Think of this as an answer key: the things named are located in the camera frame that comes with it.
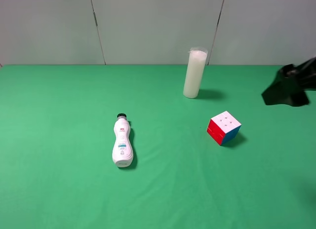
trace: bottle label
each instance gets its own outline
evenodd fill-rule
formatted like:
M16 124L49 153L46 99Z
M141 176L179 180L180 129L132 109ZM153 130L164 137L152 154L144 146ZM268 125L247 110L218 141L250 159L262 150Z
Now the bottle label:
M126 149L126 142L119 142L118 149L119 149L121 155L125 155L124 150Z

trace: blue cube face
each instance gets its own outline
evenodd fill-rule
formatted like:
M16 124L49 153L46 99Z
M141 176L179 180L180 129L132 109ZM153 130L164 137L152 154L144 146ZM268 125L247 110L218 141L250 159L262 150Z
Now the blue cube face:
M239 127L235 128L235 129L231 130L230 132L228 132L225 135L222 144L227 143L229 140L233 139L236 136L236 134L238 133L240 127L241 126L239 126Z

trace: white plastic bottle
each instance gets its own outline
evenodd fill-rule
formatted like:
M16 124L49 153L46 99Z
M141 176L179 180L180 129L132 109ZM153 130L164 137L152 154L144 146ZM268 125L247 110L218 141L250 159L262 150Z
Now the white plastic bottle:
M207 58L207 50L201 47L191 48L183 95L187 98L198 96L199 87Z
M133 149L128 139L129 132L130 126L126 120L126 115L118 114L118 119L114 125L114 133L117 139L112 152L113 162L118 167L127 167L133 161Z

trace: green table surface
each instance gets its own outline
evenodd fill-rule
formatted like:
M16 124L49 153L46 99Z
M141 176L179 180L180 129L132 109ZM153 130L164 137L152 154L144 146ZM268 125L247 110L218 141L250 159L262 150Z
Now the green table surface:
M316 92L265 106L278 66L0 69L1 229L315 229ZM206 132L229 111L239 134ZM134 161L112 161L118 113Z

